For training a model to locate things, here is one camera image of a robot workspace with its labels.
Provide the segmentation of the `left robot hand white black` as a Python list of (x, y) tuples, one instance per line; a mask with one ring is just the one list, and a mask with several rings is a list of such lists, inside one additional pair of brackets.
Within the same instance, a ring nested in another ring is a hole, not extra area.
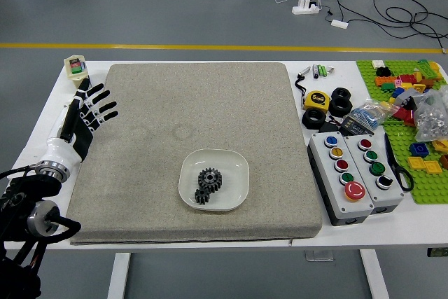
[(69, 178), (86, 158), (94, 132), (118, 116), (116, 102), (99, 105), (109, 94), (102, 83), (92, 86), (89, 78), (80, 82), (72, 102), (63, 108), (50, 131), (47, 150), (36, 164), (37, 174), (54, 176), (61, 182)]

